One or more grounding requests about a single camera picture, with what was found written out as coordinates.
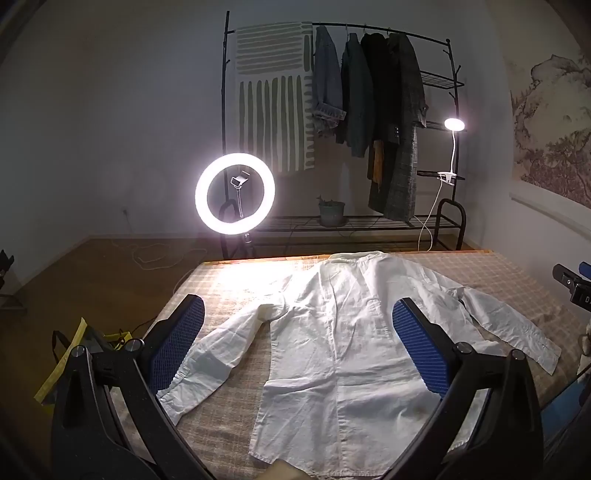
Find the white long sleeve shirt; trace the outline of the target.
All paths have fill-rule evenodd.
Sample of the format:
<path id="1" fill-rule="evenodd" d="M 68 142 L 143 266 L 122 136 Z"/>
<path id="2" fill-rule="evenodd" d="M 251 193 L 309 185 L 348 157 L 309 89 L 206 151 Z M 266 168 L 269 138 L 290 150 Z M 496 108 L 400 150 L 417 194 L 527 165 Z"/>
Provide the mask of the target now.
<path id="1" fill-rule="evenodd" d="M 497 354 L 509 344 L 553 373 L 560 348 L 508 304 L 382 252 L 339 254 L 295 274 L 195 343 L 157 394 L 172 421 L 197 407 L 270 325 L 270 375 L 249 452 L 311 475 L 382 474 L 438 405 L 393 327 L 410 298 L 455 341 Z"/>

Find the small green potted plant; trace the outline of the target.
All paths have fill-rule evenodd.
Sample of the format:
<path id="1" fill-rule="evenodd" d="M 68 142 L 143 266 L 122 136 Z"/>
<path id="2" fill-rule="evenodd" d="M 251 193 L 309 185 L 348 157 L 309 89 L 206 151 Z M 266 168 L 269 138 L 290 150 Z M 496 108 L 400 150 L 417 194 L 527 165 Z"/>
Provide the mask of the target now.
<path id="1" fill-rule="evenodd" d="M 335 200 L 325 200 L 318 196 L 318 222 L 324 227 L 342 227 L 346 224 L 345 203 Z"/>

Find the phone holder clip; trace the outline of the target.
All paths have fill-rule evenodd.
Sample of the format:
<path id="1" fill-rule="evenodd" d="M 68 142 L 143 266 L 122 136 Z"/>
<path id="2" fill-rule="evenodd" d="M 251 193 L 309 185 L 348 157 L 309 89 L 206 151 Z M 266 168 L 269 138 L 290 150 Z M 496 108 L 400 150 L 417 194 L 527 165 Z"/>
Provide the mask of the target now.
<path id="1" fill-rule="evenodd" d="M 243 185 L 249 181 L 249 177 L 249 172 L 242 170 L 242 172 L 240 172 L 238 175 L 232 176 L 229 183 L 233 188 L 235 188 L 236 191 L 239 191 L 242 189 Z"/>

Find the white clip desk lamp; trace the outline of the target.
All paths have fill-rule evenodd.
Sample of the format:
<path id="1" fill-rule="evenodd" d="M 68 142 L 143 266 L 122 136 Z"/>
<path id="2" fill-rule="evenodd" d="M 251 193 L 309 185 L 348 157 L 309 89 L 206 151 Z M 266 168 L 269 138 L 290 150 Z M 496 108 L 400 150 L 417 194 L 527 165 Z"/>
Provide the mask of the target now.
<path id="1" fill-rule="evenodd" d="M 444 121 L 445 128 L 452 135 L 452 153 L 450 166 L 447 171 L 439 171 L 438 178 L 441 182 L 454 186 L 458 177 L 457 174 L 457 156 L 458 156 L 458 136 L 466 128 L 465 122 L 460 118 L 450 117 Z"/>

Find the dark plaid hanging coat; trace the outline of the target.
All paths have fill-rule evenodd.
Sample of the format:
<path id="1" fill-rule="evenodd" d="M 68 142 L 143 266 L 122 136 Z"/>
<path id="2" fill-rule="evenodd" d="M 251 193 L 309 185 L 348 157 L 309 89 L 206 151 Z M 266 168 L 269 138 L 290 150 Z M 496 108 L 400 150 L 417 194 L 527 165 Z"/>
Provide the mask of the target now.
<path id="1" fill-rule="evenodd" d="M 415 49 L 405 34 L 370 34 L 362 39 L 369 68 L 370 209 L 394 221 L 415 214 L 417 130 L 427 124 L 428 105 Z"/>

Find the dark green hanging coat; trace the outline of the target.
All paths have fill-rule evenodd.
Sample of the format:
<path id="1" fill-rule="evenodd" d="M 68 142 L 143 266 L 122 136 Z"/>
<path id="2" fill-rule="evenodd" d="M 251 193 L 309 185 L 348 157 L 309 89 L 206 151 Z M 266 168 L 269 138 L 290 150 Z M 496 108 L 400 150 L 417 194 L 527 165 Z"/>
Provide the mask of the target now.
<path id="1" fill-rule="evenodd" d="M 349 34 L 342 52 L 342 107 L 346 114 L 339 122 L 337 142 L 346 144 L 356 158 L 365 157 L 369 145 L 369 70 L 358 35 Z"/>

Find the striped white green cloth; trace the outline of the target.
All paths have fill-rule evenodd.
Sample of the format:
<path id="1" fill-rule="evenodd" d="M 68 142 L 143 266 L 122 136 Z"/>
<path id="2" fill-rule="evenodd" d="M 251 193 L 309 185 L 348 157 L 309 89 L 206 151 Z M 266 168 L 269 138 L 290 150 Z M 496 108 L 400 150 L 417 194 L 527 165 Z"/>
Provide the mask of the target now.
<path id="1" fill-rule="evenodd" d="M 314 169 L 311 23 L 243 27 L 235 41 L 238 149 L 276 175 Z"/>

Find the blue denim jacket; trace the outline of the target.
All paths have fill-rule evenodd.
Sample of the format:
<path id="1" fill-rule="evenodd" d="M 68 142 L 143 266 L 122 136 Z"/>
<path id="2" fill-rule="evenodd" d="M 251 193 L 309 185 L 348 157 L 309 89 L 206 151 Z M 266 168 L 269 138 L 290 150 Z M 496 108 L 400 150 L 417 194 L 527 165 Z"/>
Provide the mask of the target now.
<path id="1" fill-rule="evenodd" d="M 312 120 L 315 134 L 334 134 L 335 128 L 345 117 L 337 50 L 329 30 L 321 25 L 315 31 L 315 67 L 312 74 Z"/>

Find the landscape painting wall scroll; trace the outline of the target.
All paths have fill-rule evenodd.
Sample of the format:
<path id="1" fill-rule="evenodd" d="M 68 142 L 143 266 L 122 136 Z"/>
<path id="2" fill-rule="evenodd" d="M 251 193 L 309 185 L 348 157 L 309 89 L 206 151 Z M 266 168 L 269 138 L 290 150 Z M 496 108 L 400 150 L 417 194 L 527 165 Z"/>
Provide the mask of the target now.
<path id="1" fill-rule="evenodd" d="M 579 48 L 504 51 L 513 179 L 590 206 L 590 61 Z"/>

